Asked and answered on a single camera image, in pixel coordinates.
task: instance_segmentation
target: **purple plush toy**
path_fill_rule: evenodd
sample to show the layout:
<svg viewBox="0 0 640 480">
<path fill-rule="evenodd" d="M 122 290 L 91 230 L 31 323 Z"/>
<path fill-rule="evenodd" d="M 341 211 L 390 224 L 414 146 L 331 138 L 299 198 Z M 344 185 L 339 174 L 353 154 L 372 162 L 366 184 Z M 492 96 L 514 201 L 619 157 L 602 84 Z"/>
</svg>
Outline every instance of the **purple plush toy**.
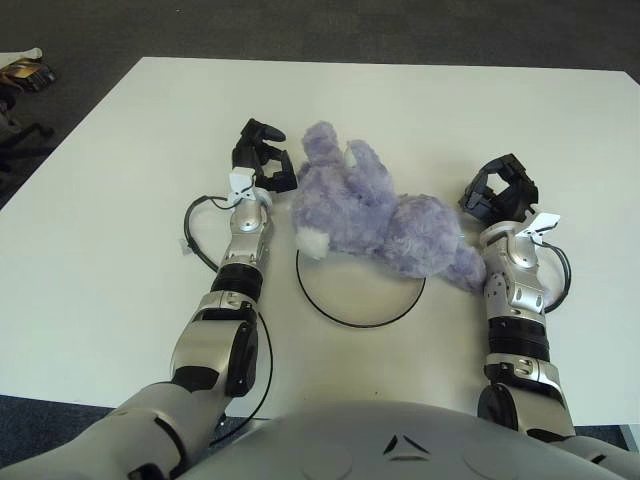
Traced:
<svg viewBox="0 0 640 480">
<path fill-rule="evenodd" d="M 353 140 L 343 155 L 329 123 L 311 127 L 302 143 L 309 162 L 293 201 L 300 251 L 316 259 L 329 250 L 366 256 L 407 277 L 442 273 L 482 292 L 484 262 L 462 239 L 452 208 L 427 195 L 398 197 L 376 152 Z"/>
</svg>

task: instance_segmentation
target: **black joint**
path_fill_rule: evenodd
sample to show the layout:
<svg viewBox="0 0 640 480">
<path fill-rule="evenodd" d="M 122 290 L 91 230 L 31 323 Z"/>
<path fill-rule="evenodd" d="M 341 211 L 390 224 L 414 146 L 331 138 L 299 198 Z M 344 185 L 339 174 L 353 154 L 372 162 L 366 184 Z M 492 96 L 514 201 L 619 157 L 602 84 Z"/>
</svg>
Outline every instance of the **black joint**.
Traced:
<svg viewBox="0 0 640 480">
<path fill-rule="evenodd" d="M 219 373 L 212 368 L 187 366 L 178 368 L 171 383 L 180 385 L 193 393 L 198 390 L 211 390 L 218 381 Z"/>
<path fill-rule="evenodd" d="M 565 437 L 563 435 L 558 435 L 557 433 L 550 432 L 549 430 L 543 430 L 541 428 L 531 428 L 527 430 L 527 435 L 531 438 L 536 438 L 541 442 L 551 443 L 551 442 L 562 442 L 569 437 Z"/>
<path fill-rule="evenodd" d="M 478 417 L 511 430 L 518 430 L 516 405 L 504 385 L 488 385 L 482 390 L 478 400 Z"/>
<path fill-rule="evenodd" d="M 262 290 L 260 270 L 243 263 L 229 263 L 218 271 L 211 291 L 242 293 L 257 302 Z"/>
<path fill-rule="evenodd" d="M 187 465 L 188 465 L 187 450 L 184 448 L 184 444 L 182 443 L 180 436 L 176 433 L 173 427 L 171 427 L 171 425 L 169 425 L 167 422 L 162 420 L 160 417 L 156 417 L 154 422 L 169 436 L 171 441 L 176 446 L 176 450 L 178 450 L 178 454 L 180 455 L 180 461 L 169 472 L 170 479 L 177 478 L 187 470 Z"/>
<path fill-rule="evenodd" d="M 210 308 L 205 310 L 200 320 L 240 320 L 256 323 L 257 315 L 253 305 L 249 302 L 242 302 L 238 310 L 230 308 Z"/>
<path fill-rule="evenodd" d="M 233 339 L 225 395 L 243 397 L 253 387 L 258 359 L 258 330 L 255 323 L 242 323 Z"/>
<path fill-rule="evenodd" d="M 549 361 L 549 341 L 544 325 L 518 317 L 489 319 L 489 350 Z"/>
</svg>

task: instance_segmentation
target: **robot forearm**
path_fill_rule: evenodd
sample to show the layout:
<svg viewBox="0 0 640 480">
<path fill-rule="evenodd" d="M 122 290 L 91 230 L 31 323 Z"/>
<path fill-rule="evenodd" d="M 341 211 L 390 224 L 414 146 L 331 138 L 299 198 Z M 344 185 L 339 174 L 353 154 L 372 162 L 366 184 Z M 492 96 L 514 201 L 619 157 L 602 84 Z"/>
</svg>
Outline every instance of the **robot forearm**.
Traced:
<svg viewBox="0 0 640 480">
<path fill-rule="evenodd" d="M 283 140 L 282 133 L 250 120 L 242 135 L 230 174 L 232 240 L 176 344 L 171 380 L 143 388 L 70 443 L 4 469 L 0 478 L 175 478 L 206 449 L 229 402 L 253 387 L 271 236 L 266 189 L 285 191 L 296 180 L 286 152 L 262 142 Z M 272 180 L 261 165 L 278 152 L 283 172 Z"/>
</svg>

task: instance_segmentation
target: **triangle logo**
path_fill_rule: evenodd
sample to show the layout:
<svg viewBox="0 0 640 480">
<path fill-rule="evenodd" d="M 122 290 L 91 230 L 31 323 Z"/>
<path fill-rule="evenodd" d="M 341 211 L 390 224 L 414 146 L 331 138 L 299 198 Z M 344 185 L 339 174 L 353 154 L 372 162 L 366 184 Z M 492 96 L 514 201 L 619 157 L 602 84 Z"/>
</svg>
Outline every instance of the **triangle logo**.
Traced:
<svg viewBox="0 0 640 480">
<path fill-rule="evenodd" d="M 398 435 L 394 435 L 391 440 L 389 440 L 382 455 L 387 457 L 391 462 L 424 462 L 431 458 L 431 452 L 429 452 L 429 450 L 406 435 L 401 435 L 400 438 L 398 438 Z"/>
</svg>

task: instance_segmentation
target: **black circle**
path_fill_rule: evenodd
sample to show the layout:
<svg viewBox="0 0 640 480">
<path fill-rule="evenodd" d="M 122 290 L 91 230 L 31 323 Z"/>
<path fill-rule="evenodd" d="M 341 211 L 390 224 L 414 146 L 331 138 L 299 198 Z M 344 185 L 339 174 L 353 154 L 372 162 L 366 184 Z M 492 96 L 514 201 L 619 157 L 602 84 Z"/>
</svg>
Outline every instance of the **black circle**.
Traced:
<svg viewBox="0 0 640 480">
<path fill-rule="evenodd" d="M 413 302 L 411 302 L 411 305 L 409 305 L 409 308 L 407 308 L 404 312 L 402 312 L 400 315 L 397 315 L 395 317 L 393 317 L 390 320 L 385 320 L 383 322 L 380 323 L 374 323 L 371 325 L 361 325 L 358 323 L 350 323 L 347 322 L 345 320 L 340 320 L 339 318 L 334 317 L 333 315 L 327 313 L 326 311 L 324 311 L 309 295 L 309 293 L 307 292 L 307 289 L 304 288 L 304 284 L 302 283 L 302 277 L 300 276 L 300 250 L 296 251 L 296 275 L 298 276 L 298 284 L 300 285 L 300 288 L 302 289 L 302 293 L 304 293 L 304 296 L 307 297 L 307 300 L 309 300 L 309 303 L 311 305 L 313 305 L 313 307 L 320 312 L 322 315 L 324 315 L 325 317 L 327 317 L 329 320 L 332 320 L 336 323 L 339 323 L 340 325 L 344 325 L 345 327 L 351 327 L 351 328 L 377 328 L 377 327 L 383 327 L 385 325 L 390 325 L 394 322 L 397 322 L 398 320 L 400 320 L 402 317 L 404 317 L 407 313 L 409 313 L 413 307 L 415 307 L 416 303 L 418 303 L 418 300 L 420 300 L 420 297 L 422 296 L 422 292 L 424 291 L 424 286 L 427 283 L 427 279 L 423 278 L 422 279 L 422 285 L 420 286 L 420 291 L 418 292 L 418 295 L 416 296 L 415 300 Z"/>
</svg>

